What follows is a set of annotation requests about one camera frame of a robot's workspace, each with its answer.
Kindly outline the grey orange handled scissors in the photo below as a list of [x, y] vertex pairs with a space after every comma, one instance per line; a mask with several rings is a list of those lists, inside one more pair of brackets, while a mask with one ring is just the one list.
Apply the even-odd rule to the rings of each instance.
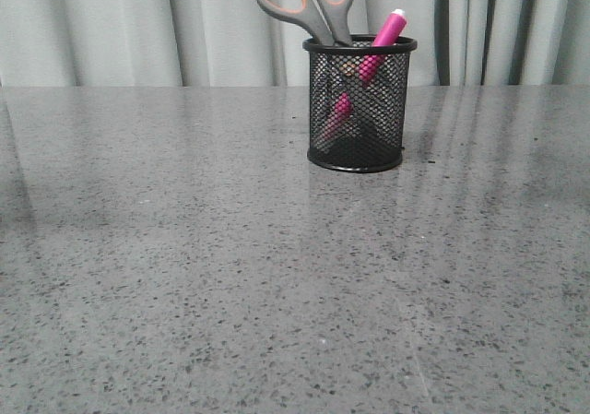
[[256, 0], [269, 16], [297, 25], [323, 46], [352, 45], [348, 12], [354, 0], [300, 0], [299, 8], [285, 8], [272, 0]]

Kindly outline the pink marker pen clear cap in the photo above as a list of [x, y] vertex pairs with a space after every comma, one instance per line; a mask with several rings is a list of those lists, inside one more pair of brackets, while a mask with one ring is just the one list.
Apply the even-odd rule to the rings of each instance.
[[[401, 32], [407, 24], [406, 12], [403, 9], [396, 9], [391, 12], [377, 33], [372, 42], [372, 47], [385, 47], [395, 45]], [[372, 79], [377, 74], [380, 65], [384, 62], [384, 54], [365, 56], [360, 63], [359, 69], [354, 73], [358, 74], [363, 87], [371, 84]], [[333, 138], [338, 128], [349, 118], [352, 112], [352, 101], [348, 93], [343, 92], [337, 99], [330, 115], [328, 122], [324, 126], [321, 134], [315, 139], [317, 145], [325, 144]]]

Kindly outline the black mesh pen cup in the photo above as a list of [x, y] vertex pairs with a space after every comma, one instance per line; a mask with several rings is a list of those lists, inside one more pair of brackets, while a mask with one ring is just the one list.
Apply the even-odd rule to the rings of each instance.
[[[351, 47], [303, 43], [310, 60], [308, 160], [341, 172], [382, 172], [403, 160], [403, 130], [410, 55], [418, 42], [401, 36], [395, 45], [372, 47], [372, 35], [354, 35]], [[369, 86], [363, 87], [359, 69], [368, 55], [385, 60]], [[352, 101], [349, 118], [327, 143], [315, 139], [328, 122], [337, 99], [347, 92]]]

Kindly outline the grey pleated curtain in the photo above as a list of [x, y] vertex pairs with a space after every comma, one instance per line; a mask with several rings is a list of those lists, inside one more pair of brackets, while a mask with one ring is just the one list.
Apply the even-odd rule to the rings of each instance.
[[[354, 0], [350, 29], [396, 8], [413, 86], [589, 81], [589, 0]], [[303, 86], [304, 39], [255, 0], [1, 0], [1, 83]]]

